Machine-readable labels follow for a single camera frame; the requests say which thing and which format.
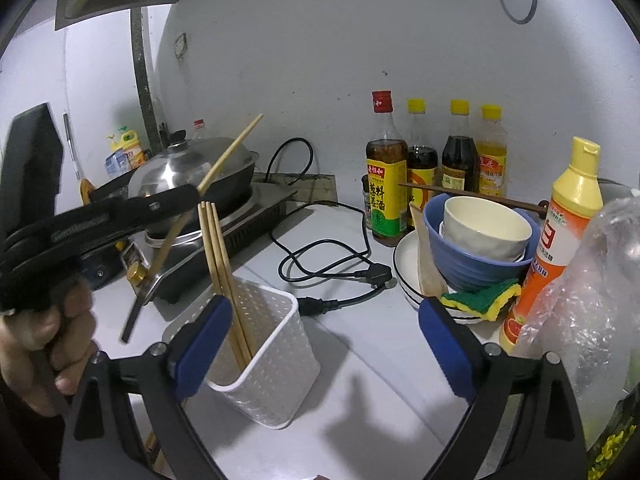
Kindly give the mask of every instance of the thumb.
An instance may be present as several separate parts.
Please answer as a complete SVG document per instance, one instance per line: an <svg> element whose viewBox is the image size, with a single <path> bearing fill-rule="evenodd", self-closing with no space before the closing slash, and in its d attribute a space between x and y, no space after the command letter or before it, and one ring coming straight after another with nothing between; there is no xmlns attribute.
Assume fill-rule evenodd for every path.
<svg viewBox="0 0 640 480"><path fill-rule="evenodd" d="M16 341L26 350L42 350L60 327L60 311L52 306L44 312L27 310L6 318L7 327Z"/></svg>

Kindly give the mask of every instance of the red bottle cap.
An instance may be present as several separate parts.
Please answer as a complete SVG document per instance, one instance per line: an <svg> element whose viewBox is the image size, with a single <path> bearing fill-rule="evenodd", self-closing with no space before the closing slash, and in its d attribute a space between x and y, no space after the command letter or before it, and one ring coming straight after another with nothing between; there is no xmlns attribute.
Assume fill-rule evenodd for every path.
<svg viewBox="0 0 640 480"><path fill-rule="evenodd" d="M394 111L391 102L391 90L379 90L372 92L373 95L373 111L377 114L388 114Z"/></svg>

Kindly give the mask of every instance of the sponge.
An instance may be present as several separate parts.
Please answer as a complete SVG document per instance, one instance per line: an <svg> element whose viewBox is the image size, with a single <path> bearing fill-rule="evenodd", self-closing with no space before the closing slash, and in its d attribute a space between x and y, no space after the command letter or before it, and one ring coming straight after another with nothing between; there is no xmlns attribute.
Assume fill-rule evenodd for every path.
<svg viewBox="0 0 640 480"><path fill-rule="evenodd" d="M470 314L478 314L482 319L495 321L501 309L522 291L518 280L506 280L488 286L477 292L452 292L443 294L440 303Z"/></svg>

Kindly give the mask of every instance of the perforated basket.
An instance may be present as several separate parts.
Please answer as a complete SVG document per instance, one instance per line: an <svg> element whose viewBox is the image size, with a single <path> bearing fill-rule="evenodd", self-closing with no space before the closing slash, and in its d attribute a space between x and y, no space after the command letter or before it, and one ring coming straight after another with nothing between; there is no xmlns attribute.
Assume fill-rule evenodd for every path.
<svg viewBox="0 0 640 480"><path fill-rule="evenodd" d="M320 365L309 345L298 313L298 300L287 292L236 278L238 301L259 350L242 374L228 338L206 377L249 418L275 430L286 427L308 394ZM195 320L212 297L209 287L164 331L170 341L185 323Z"/></svg>

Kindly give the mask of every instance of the blue gripper pad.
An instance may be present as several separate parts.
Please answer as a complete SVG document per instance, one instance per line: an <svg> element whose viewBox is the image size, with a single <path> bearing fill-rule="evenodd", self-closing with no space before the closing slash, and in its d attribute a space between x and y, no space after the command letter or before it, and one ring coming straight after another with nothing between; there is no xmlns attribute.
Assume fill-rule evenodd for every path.
<svg viewBox="0 0 640 480"><path fill-rule="evenodd" d="M436 308L441 309L440 314L435 311ZM448 320L443 319L442 313L448 317ZM460 328L464 330L468 328L457 325L436 298L426 299L420 304L418 323L453 393L472 402L476 398L476 387L473 382L474 369L465 350L452 333Z"/></svg>
<svg viewBox="0 0 640 480"><path fill-rule="evenodd" d="M231 327L231 319L231 302L214 296L198 318L183 326L171 341L168 371L178 401L197 393Z"/></svg>

